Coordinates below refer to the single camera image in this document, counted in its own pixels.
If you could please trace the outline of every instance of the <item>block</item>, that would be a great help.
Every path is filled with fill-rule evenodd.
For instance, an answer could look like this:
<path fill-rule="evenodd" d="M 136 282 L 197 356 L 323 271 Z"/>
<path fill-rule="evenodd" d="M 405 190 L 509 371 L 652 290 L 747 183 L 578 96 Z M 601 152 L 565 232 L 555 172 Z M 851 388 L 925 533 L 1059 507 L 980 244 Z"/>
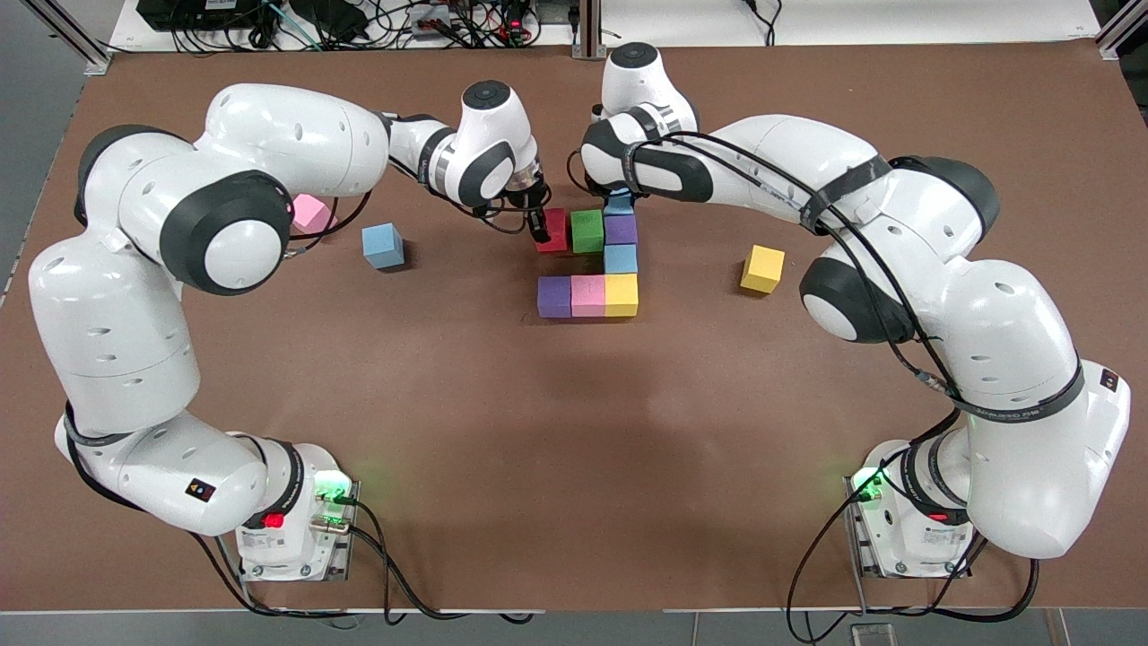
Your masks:
<path fill-rule="evenodd" d="M 638 314 L 638 274 L 606 274 L 606 316 Z"/>
<path fill-rule="evenodd" d="M 784 263 L 785 251 L 753 244 L 742 268 L 742 286 L 765 294 L 773 291 L 782 279 Z"/>
<path fill-rule="evenodd" d="M 331 226 L 339 223 L 338 217 L 331 217 L 331 209 L 327 208 L 327 204 L 307 193 L 300 193 L 292 203 L 295 210 L 292 224 L 303 233 L 318 233 L 324 228 L 329 228 L 328 221 Z"/>
<path fill-rule="evenodd" d="M 606 215 L 634 215 L 634 195 L 625 188 L 610 193 L 603 212 Z"/>
<path fill-rule="evenodd" d="M 571 317 L 571 277 L 538 275 L 538 316 Z"/>
<path fill-rule="evenodd" d="M 638 272 L 637 244 L 606 244 L 602 258 L 606 265 L 606 273 Z"/>
<path fill-rule="evenodd" d="M 606 314 L 606 277 L 571 275 L 571 316 Z"/>
<path fill-rule="evenodd" d="M 574 252 L 602 252 L 606 243 L 606 233 L 602 228 L 600 210 L 576 210 L 571 213 L 571 236 L 574 239 Z"/>
<path fill-rule="evenodd" d="M 610 215 L 602 219 L 607 244 L 636 244 L 638 220 L 633 215 Z"/>
<path fill-rule="evenodd" d="M 403 238 L 389 221 L 363 228 L 363 257 L 375 268 L 397 266 L 406 262 Z"/>
<path fill-rule="evenodd" d="M 549 242 L 535 242 L 534 248 L 540 252 L 558 252 L 569 249 L 569 240 L 566 236 L 566 209 L 548 208 L 542 211 L 546 221 L 546 233 L 550 233 Z"/>

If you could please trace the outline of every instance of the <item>teal cable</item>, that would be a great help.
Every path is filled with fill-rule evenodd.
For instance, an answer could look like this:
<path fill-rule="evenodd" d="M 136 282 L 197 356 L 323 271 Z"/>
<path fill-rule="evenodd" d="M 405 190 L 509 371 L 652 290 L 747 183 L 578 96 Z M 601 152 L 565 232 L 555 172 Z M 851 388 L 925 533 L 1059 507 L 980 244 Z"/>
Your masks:
<path fill-rule="evenodd" d="M 300 26 L 300 24 L 297 22 L 295 22 L 295 18 L 288 16 L 282 9 L 280 9 L 273 2 L 271 2 L 271 0 L 263 0 L 263 3 L 266 5 L 267 7 L 271 7 L 272 11 L 279 14 L 279 17 L 281 17 L 282 20 L 285 20 L 285 21 L 289 22 L 290 24 L 295 25 L 295 29 L 298 30 L 298 32 L 303 34 L 303 38 L 307 38 L 307 41 L 311 44 L 311 47 L 315 47 L 316 52 L 321 52 L 323 50 L 323 47 L 319 47 L 319 44 L 316 42 L 313 39 L 311 39 L 311 34 L 309 34 L 305 29 L 303 29 L 302 26 Z"/>

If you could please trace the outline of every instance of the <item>green light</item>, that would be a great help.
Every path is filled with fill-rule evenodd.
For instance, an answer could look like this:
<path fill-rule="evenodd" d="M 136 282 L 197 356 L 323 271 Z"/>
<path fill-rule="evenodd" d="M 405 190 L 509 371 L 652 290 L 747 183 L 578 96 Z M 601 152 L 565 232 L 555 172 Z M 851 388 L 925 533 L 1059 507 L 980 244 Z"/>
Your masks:
<path fill-rule="evenodd" d="M 881 500 L 881 485 L 883 484 L 881 481 L 881 476 L 872 478 L 872 481 L 870 481 L 869 484 L 864 485 L 863 488 L 861 487 L 862 484 L 864 484 L 866 481 L 868 481 L 876 474 L 877 474 L 876 467 L 864 467 L 858 470 L 858 473 L 853 475 L 853 489 L 859 490 L 856 495 L 856 499 L 859 503 Z"/>
<path fill-rule="evenodd" d="M 315 474 L 315 496 L 324 500 L 334 500 L 347 496 L 351 490 L 351 480 L 342 472 L 327 470 Z"/>

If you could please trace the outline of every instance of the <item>brown table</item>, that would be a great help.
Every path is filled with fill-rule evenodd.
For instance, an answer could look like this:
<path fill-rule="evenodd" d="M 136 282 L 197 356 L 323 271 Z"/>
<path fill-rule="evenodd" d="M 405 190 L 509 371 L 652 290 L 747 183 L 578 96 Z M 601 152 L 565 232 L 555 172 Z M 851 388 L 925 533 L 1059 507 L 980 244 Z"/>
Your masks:
<path fill-rule="evenodd" d="M 996 184 L 1003 212 L 975 257 L 1032 270 L 1083 357 L 1148 384 L 1142 302 L 1148 133 L 1116 63 L 1088 41 L 1048 45 L 670 49 L 669 72 L 709 130 L 763 112 L 823 119 L 887 155 L 959 157 Z M 3 490 L 0 607 L 232 607 L 183 532 L 87 491 L 52 445 L 63 392 L 29 308 L 29 259 L 76 234 L 76 165 L 126 122 L 194 138 L 212 94 L 295 84 L 456 122 L 487 77 L 515 87 L 556 204 L 602 64 L 558 49 L 118 56 L 87 83 L 0 311 Z M 10 153 L 18 159 L 18 151 Z M 540 257 L 390 172 L 362 224 L 395 221 L 412 267 L 372 271 L 356 231 L 287 262 L 258 290 L 187 290 L 203 387 L 192 411 L 225 430 L 315 442 L 364 482 L 416 587 L 451 608 L 777 607 L 840 477 L 889 438 L 946 412 L 882 348 L 838 342 L 797 295 L 825 247 L 727 207 L 643 201 L 642 311 L 563 325 L 534 310 L 535 277 L 588 270 Z M 765 298 L 739 293 L 752 243 L 784 249 Z M 1148 606 L 1142 548 L 1145 411 L 1092 527 L 1046 563 L 1037 604 Z M 264 590 L 272 604 L 378 607 L 378 562 L 347 584 Z M 954 605 L 1009 605 L 1025 565 L 988 552 Z M 871 602 L 923 604 L 937 584 L 877 582 Z M 843 534 L 808 568 L 800 606 L 853 606 Z"/>

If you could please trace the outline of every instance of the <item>metal post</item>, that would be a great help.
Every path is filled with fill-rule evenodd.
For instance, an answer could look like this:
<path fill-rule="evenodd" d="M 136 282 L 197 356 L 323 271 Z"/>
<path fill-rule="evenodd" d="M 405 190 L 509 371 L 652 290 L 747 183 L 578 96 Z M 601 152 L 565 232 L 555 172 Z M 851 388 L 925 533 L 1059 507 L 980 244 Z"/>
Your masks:
<path fill-rule="evenodd" d="M 606 46 L 602 42 L 602 0 L 579 0 L 577 33 L 571 56 L 580 61 L 606 57 Z"/>
<path fill-rule="evenodd" d="M 1148 25 L 1148 0 L 1132 0 L 1122 7 L 1096 34 L 1101 57 L 1106 61 L 1119 59 L 1124 53 L 1120 50 L 1120 45 L 1146 25 Z"/>
<path fill-rule="evenodd" d="M 53 33 L 60 37 L 65 45 L 71 47 L 79 57 L 87 61 L 84 68 L 85 76 L 103 76 L 108 71 L 111 57 L 103 50 L 100 42 L 92 38 L 84 28 L 71 17 L 63 7 L 54 0 L 20 0 L 40 22 L 48 25 Z"/>

